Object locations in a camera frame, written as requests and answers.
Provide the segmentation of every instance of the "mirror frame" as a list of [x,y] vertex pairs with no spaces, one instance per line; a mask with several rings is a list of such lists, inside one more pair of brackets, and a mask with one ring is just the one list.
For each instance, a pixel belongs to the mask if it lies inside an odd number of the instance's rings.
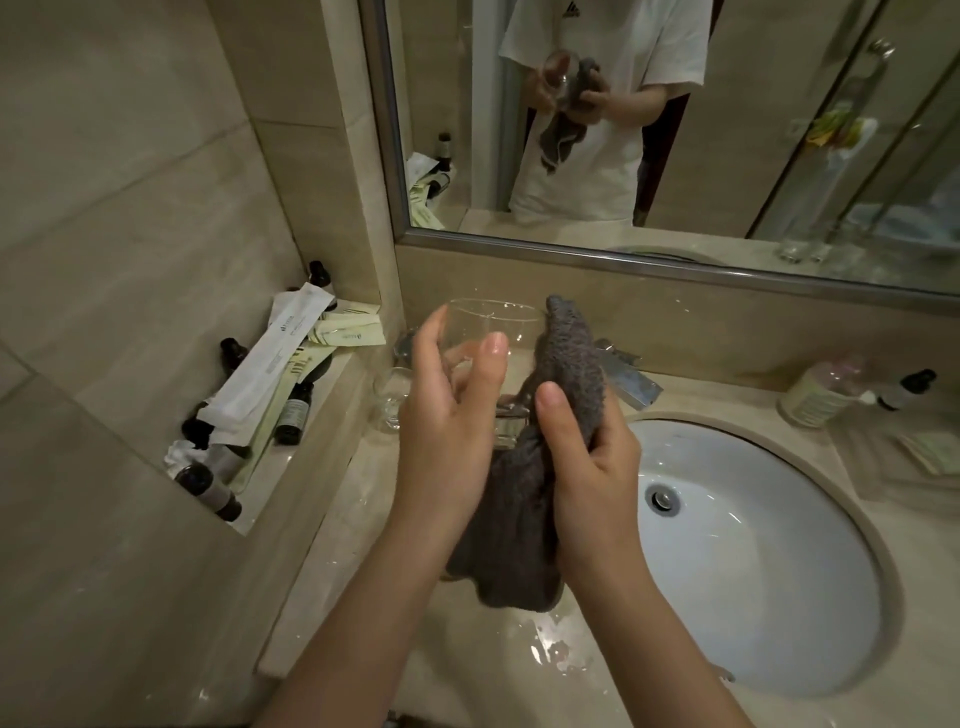
[[396,115],[396,87],[387,29],[386,0],[358,0],[358,3],[396,245],[960,316],[960,295],[954,294],[706,263],[668,261],[638,254],[413,227],[407,204],[400,126]]

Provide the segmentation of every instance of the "toiletry packet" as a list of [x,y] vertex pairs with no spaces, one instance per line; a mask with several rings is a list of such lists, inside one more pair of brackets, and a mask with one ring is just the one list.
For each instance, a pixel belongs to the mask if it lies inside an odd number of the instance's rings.
[[276,389],[290,357],[331,301],[333,296],[322,288],[305,283],[197,416],[216,427],[238,428],[264,395]]

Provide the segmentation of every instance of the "sink drain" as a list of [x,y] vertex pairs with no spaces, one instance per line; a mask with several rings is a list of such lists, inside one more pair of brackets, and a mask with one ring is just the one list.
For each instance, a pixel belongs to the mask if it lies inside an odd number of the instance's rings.
[[650,510],[658,516],[673,518],[680,513],[680,494],[662,483],[654,483],[647,488],[643,499],[647,501]]

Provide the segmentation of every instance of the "dark bottle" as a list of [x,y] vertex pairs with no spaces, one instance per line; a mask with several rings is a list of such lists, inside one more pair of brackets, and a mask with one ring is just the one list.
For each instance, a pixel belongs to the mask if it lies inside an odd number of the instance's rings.
[[299,445],[306,427],[306,416],[310,414],[310,400],[313,398],[313,382],[303,382],[294,387],[290,397],[283,405],[280,419],[276,421],[274,439],[278,445]]
[[183,489],[224,521],[236,521],[243,506],[226,485],[203,463],[191,463],[174,477]]
[[322,288],[328,294],[333,296],[333,301],[326,307],[327,311],[332,311],[337,307],[337,294],[333,292],[333,279],[327,272],[324,265],[319,260],[311,260],[308,266],[310,268],[310,283],[318,288]]
[[193,408],[190,417],[183,421],[180,426],[180,432],[184,440],[193,443],[196,449],[207,449],[210,447],[210,435],[213,434],[213,425],[197,419],[197,413],[206,407],[206,402],[202,401]]
[[220,342],[220,361],[224,365],[224,371],[227,376],[233,374],[240,363],[247,358],[250,350],[241,346],[236,339],[224,339]]
[[892,387],[888,387],[876,398],[876,403],[883,409],[896,412],[903,409],[915,397],[925,393],[937,378],[932,369],[907,375]]
[[453,137],[450,132],[440,132],[437,137],[437,160],[439,164],[435,167],[441,172],[449,172],[453,161]]

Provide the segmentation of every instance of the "beige tile wall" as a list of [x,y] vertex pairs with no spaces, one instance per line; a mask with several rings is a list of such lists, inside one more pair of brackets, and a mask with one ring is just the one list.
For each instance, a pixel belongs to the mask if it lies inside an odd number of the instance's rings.
[[[209,7],[304,260],[322,260],[348,299],[379,302],[392,286],[401,318],[356,4],[210,0]],[[376,230],[365,212],[382,218]]]
[[[303,277],[206,4],[0,3],[0,139],[0,724],[225,715],[322,513],[245,540],[159,467]],[[249,660],[211,664],[251,591]]]
[[408,246],[397,262],[411,325],[452,298],[557,293],[650,372],[784,390],[820,357],[862,352],[883,373],[932,367],[960,388],[956,318]]
[[274,687],[255,661],[389,351],[349,360],[248,537],[162,472],[217,342],[302,281],[258,133],[302,257],[391,336],[403,312],[356,5],[266,5],[0,3],[0,725],[247,724]]

